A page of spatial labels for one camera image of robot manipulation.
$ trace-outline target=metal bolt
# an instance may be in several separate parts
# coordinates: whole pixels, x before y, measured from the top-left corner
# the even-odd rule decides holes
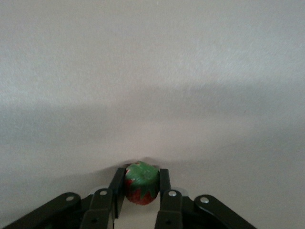
[[[168,195],[171,197],[175,197],[177,193],[175,191],[169,191]]]
[[[106,194],[107,194],[107,191],[106,191],[106,190],[103,190],[103,191],[100,192],[100,195],[101,195],[101,196],[105,196]]]
[[[74,199],[74,196],[69,196],[69,197],[66,198],[66,201],[71,201],[73,199]]]
[[[204,203],[204,204],[207,204],[207,203],[209,203],[210,201],[209,201],[209,199],[208,199],[207,197],[201,197],[201,198],[200,198],[200,202],[202,202],[202,203]]]

